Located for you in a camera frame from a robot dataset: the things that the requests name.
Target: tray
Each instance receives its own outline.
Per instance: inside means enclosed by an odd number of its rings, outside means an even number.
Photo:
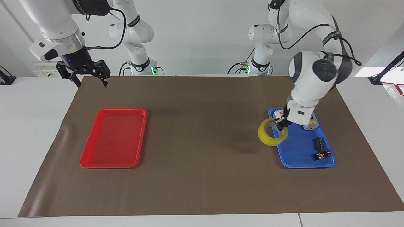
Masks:
[[[268,116],[274,117],[276,110],[283,110],[281,108],[270,109]],[[288,127],[288,138],[278,145],[278,152],[282,164],[287,168],[332,168],[337,165],[334,152],[331,149],[330,143],[321,127],[318,120],[319,127],[315,130],[304,130],[303,126],[292,123]],[[275,128],[272,128],[275,138],[279,138],[279,133]],[[315,161],[313,154],[316,154],[315,139],[320,137],[323,139],[324,148],[331,152],[331,156]]]
[[[104,108],[98,111],[84,147],[83,168],[132,168],[140,160],[147,110]]]

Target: tape roll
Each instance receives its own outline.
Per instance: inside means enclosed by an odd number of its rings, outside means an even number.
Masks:
[[[285,139],[288,137],[288,129],[285,127],[283,128],[282,131],[279,131],[279,134],[281,135],[280,138],[273,138],[270,137],[267,132],[265,131],[266,127],[272,127],[272,128],[276,128],[276,124],[275,124],[275,118],[268,118],[265,121],[263,121],[261,123],[261,126],[258,128],[258,137],[259,140],[261,140],[262,143],[264,143],[265,145],[271,146],[271,147],[276,147],[278,146],[280,143],[282,143],[283,141],[285,141]]]

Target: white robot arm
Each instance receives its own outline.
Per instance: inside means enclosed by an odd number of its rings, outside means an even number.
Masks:
[[[322,52],[302,51],[289,64],[288,74],[295,84],[285,106],[285,114],[276,120],[280,130],[292,122],[308,125],[315,106],[336,84],[345,80],[352,71],[352,62],[361,63],[348,56],[341,32],[334,17],[320,0],[269,0],[269,25],[255,25],[250,29],[250,39],[256,53],[250,60],[250,73],[265,74],[272,55],[269,43],[290,40],[288,23],[314,33],[323,43]]]
[[[127,26],[122,44],[129,54],[133,75],[155,75],[157,63],[147,56],[145,47],[141,43],[151,42],[154,37],[152,27],[137,13],[133,0],[113,0],[113,6],[122,10],[126,15]],[[111,39],[121,39],[123,23],[112,24],[109,28]]]
[[[23,8],[38,25],[43,40],[30,46],[31,52],[41,61],[61,57],[57,69],[63,79],[73,81],[77,87],[81,82],[77,74],[90,74],[101,79],[107,86],[110,70],[104,60],[93,62],[83,34],[72,19],[72,14],[107,15],[111,0],[20,0]]]

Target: red tray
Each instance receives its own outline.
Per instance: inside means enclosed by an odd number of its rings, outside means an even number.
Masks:
[[[84,168],[132,168],[139,163],[147,110],[104,108],[98,111],[80,165]]]

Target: blue tray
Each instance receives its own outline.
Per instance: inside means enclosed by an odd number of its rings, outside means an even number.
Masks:
[[[274,117],[276,110],[283,109],[270,109],[268,116]],[[303,126],[292,123],[288,127],[288,138],[278,145],[278,152],[282,164],[287,168],[332,168],[337,165],[337,160],[331,149],[330,143],[321,127],[317,114],[314,113],[319,127],[315,130],[304,130]],[[279,133],[275,128],[272,128],[275,138],[279,138]],[[316,150],[315,139],[320,137],[323,139],[324,149],[331,152],[331,156],[314,160],[313,154],[318,153]]]

